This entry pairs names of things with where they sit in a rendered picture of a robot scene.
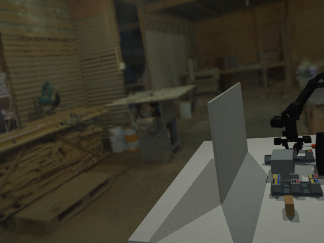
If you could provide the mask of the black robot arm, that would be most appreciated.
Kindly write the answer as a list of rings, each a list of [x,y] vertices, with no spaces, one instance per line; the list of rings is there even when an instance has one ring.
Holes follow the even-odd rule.
[[[291,103],[287,109],[281,113],[282,116],[274,116],[270,125],[273,128],[286,128],[295,129],[297,128],[296,121],[299,120],[299,116],[303,111],[303,106],[312,95],[315,89],[324,88],[324,82],[318,82],[320,79],[324,81],[324,72],[318,74],[315,78],[308,81],[307,86],[304,88],[302,93],[299,95],[297,100]],[[317,83],[318,82],[318,83]],[[288,117],[287,114],[290,116]]]

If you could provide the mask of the brown rectangular block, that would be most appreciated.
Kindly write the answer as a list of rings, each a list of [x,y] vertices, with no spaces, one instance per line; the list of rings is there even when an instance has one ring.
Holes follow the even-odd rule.
[[[295,207],[292,195],[285,195],[285,207],[287,216],[295,216]]]

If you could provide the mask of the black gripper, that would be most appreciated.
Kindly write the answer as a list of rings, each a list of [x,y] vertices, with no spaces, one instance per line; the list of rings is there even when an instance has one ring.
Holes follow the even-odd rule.
[[[290,141],[291,140],[291,141]],[[295,129],[286,129],[286,139],[274,138],[274,145],[284,146],[286,149],[289,149],[288,142],[297,142],[297,155],[299,150],[304,143],[312,143],[310,136],[303,136],[303,138],[298,138],[297,128]]]

